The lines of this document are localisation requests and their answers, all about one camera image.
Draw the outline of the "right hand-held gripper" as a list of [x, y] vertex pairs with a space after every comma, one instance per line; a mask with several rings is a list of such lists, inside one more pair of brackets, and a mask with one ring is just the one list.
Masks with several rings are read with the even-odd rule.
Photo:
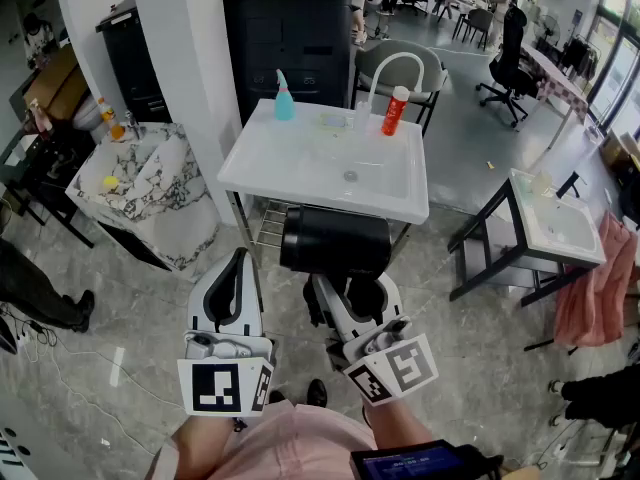
[[328, 346], [327, 353], [333, 369], [345, 375], [369, 405], [399, 400], [438, 378], [426, 335], [415, 331], [410, 318], [396, 318], [402, 302], [386, 273], [350, 281], [310, 274], [303, 297], [314, 327], [327, 325], [339, 340], [348, 341]]

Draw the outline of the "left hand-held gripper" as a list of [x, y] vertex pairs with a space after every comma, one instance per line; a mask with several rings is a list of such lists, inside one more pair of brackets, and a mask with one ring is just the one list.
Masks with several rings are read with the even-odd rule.
[[262, 312], [257, 267], [246, 248], [217, 260], [194, 285], [188, 323], [198, 331], [185, 334], [185, 357], [177, 361], [187, 414], [258, 417], [263, 413], [275, 363], [274, 343], [258, 337], [263, 334]]

